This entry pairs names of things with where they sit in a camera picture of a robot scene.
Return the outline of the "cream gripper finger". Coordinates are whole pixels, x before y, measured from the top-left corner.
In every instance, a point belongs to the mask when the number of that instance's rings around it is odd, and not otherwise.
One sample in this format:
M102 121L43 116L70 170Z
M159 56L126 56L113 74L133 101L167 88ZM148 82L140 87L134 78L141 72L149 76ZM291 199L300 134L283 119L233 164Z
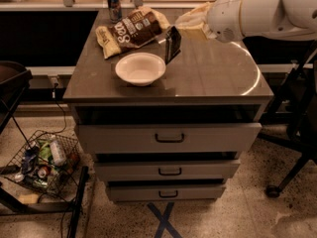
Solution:
M183 29L180 34L187 39L197 41L207 41L210 39L211 32L203 31L202 29Z
M191 11L179 16L175 21L175 26L178 29L207 29L209 26L207 23L208 12L212 9L213 4L206 2Z

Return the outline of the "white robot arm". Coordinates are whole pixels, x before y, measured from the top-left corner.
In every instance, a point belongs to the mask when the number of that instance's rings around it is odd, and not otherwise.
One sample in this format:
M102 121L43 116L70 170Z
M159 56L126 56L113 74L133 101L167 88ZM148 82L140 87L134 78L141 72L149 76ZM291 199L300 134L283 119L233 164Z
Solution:
M317 0L217 0L180 16L187 38L235 42L246 37L311 41L317 37Z

